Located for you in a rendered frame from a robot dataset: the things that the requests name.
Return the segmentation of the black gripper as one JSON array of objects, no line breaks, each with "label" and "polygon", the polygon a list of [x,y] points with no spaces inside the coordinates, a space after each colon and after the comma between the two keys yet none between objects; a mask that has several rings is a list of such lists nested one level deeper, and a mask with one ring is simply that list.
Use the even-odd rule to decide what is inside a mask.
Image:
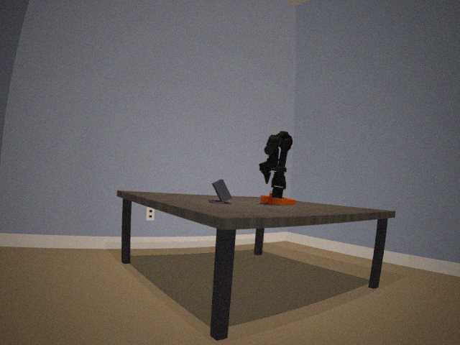
[{"label": "black gripper", "polygon": [[270,180],[271,170],[276,171],[276,172],[274,172],[274,174],[275,174],[275,185],[277,185],[279,183],[281,177],[285,174],[284,172],[287,172],[287,168],[278,166],[278,161],[280,161],[280,159],[278,159],[278,157],[269,156],[268,160],[270,161],[270,159],[272,161],[272,168],[271,167],[268,167],[266,169],[260,169],[259,168],[259,170],[261,171],[261,173],[264,174],[266,184],[268,184],[268,182]]}]

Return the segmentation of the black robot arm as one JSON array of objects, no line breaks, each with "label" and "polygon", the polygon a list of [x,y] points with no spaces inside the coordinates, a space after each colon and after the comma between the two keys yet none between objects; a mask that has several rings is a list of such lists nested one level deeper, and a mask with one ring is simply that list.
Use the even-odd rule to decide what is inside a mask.
[{"label": "black robot arm", "polygon": [[[286,131],[281,131],[277,135],[270,135],[269,139],[267,140],[266,147],[264,149],[265,153],[269,156],[278,157],[279,156],[279,148],[280,151],[280,161],[278,162],[278,166],[285,167],[288,150],[291,148],[293,144],[293,138],[288,134]],[[266,169],[268,167],[272,168],[272,161],[267,159],[266,162],[259,163],[260,169]],[[279,188],[279,187],[283,188]],[[275,185],[275,174],[273,174],[273,178],[271,180],[271,188],[272,189],[272,198],[283,198],[283,190],[286,190],[286,180],[285,175],[283,175],[277,185]]]}]

